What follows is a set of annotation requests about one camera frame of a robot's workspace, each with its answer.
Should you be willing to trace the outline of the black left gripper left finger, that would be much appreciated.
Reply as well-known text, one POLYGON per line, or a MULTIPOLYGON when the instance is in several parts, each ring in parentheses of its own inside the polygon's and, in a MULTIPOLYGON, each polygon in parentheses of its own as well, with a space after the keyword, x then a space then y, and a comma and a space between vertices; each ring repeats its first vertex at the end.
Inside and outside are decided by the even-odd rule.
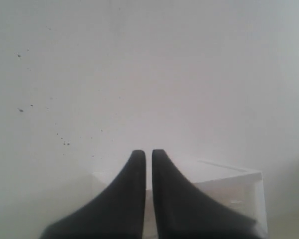
POLYGON ((49 225, 43 239, 140 239, 146 204, 146 155, 134 150, 97 197, 49 225))

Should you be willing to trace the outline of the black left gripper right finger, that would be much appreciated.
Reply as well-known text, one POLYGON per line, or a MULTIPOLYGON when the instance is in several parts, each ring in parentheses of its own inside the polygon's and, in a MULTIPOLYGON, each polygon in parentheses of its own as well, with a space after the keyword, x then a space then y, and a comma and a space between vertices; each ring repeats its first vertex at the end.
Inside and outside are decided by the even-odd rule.
POLYGON ((163 149, 152 151, 152 193, 160 239, 262 239, 264 229, 195 187, 163 149))

